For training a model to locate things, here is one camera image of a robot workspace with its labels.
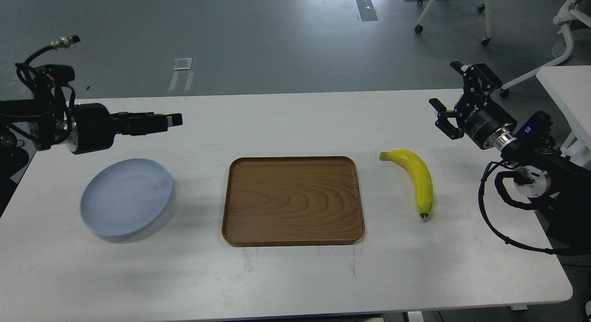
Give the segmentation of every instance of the concrete floor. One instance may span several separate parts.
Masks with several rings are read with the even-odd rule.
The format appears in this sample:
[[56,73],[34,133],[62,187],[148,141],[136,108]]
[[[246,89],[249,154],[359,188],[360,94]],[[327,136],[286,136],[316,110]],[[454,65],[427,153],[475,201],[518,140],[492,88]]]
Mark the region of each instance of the concrete floor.
[[[367,22],[355,0],[0,0],[0,95],[30,97],[13,82],[13,64],[73,34],[80,44],[34,63],[72,65],[79,98],[460,88],[451,61],[486,63],[507,82],[553,59],[551,49],[561,41],[551,19],[565,0],[492,0],[486,12],[494,17],[494,37],[487,47],[480,44],[480,0],[437,1],[424,31],[415,34],[427,0],[423,6],[372,0],[378,21]],[[182,57],[193,59],[193,81],[187,88],[189,71],[181,71],[171,88],[174,59]],[[513,87],[509,99],[498,92],[493,99],[521,123],[539,109],[548,112],[558,141],[570,131],[535,78]],[[575,262],[591,264],[586,257]],[[565,303],[441,314],[446,322],[578,322],[591,299],[591,269],[565,270],[574,287]]]

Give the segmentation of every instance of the blue plate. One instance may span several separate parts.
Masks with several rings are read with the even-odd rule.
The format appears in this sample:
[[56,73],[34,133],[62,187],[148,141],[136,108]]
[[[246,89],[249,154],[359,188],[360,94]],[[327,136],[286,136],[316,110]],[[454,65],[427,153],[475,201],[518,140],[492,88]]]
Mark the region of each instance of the blue plate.
[[173,190],[166,169],[148,159],[129,159],[102,170],[86,187],[80,215],[103,236],[123,236],[152,223]]

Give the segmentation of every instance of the white chair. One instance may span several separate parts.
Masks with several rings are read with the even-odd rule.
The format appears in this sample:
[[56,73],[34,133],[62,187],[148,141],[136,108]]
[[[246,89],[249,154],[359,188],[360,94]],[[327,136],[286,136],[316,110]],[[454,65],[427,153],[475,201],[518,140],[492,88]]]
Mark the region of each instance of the white chair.
[[574,21],[580,21],[587,27],[591,27],[591,17],[587,15],[589,14],[590,10],[591,0],[566,0],[566,2],[564,2],[562,7],[560,8],[558,14],[552,19],[552,23],[560,26],[559,33],[561,33],[564,36],[564,42],[566,44],[566,49],[564,50],[564,53],[556,59],[553,59],[549,63],[535,68],[534,70],[526,74],[523,74],[515,78],[514,80],[511,80],[511,82],[504,84],[503,86],[501,86],[501,91],[499,95],[501,97],[508,97],[509,88],[511,88],[511,86],[519,84],[524,80],[534,76],[536,73],[538,73],[538,71],[540,71],[540,68],[542,67],[552,67],[566,61],[570,57],[570,54],[573,52],[574,47],[572,29],[580,29],[580,27],[576,26],[576,23],[574,23]]
[[[418,4],[422,4],[422,0],[417,0],[416,2]],[[425,7],[425,10],[422,12],[421,16],[418,18],[418,21],[416,21],[416,26],[414,27],[415,33],[422,32],[422,30],[423,30],[422,21],[427,16],[427,13],[429,12],[431,5],[433,3],[435,3],[435,0],[429,0],[429,3]],[[492,14],[490,12],[490,0],[483,0],[483,4],[478,6],[478,11],[483,12],[483,11],[485,11],[485,8],[486,8],[486,12],[485,12],[486,36],[484,38],[482,38],[482,40],[481,40],[481,44],[483,46],[488,45],[488,43],[490,42],[490,38],[492,38]]]

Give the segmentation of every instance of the white table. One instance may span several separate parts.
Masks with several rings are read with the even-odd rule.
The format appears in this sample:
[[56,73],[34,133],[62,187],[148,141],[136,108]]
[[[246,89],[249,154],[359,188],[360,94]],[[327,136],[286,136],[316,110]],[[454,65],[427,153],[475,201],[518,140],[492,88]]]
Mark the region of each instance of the white table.
[[543,67],[536,77],[572,129],[561,150],[591,169],[591,66]]
[[[35,156],[0,219],[0,320],[227,320],[556,303],[572,287],[555,256],[507,246],[481,219],[477,186],[497,160],[451,141],[427,103],[461,90],[94,99],[111,112],[182,112],[184,124],[118,136],[105,151],[63,146]],[[433,213],[419,219],[404,168],[378,153],[416,152],[431,171]],[[234,248],[220,233],[228,166],[243,156],[344,155],[359,176],[365,235],[350,246]],[[86,185],[127,158],[163,164],[172,202],[124,242],[91,233],[78,211]],[[498,229],[549,247],[532,212],[492,184]]]

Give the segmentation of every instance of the yellow banana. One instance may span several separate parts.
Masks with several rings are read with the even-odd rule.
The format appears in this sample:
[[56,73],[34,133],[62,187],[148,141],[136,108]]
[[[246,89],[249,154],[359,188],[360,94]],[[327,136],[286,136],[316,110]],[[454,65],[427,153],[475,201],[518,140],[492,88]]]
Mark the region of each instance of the yellow banana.
[[418,215],[423,219],[429,217],[433,205],[433,183],[429,169],[422,159],[407,149],[394,149],[380,152],[380,160],[392,160],[407,169],[414,183]]

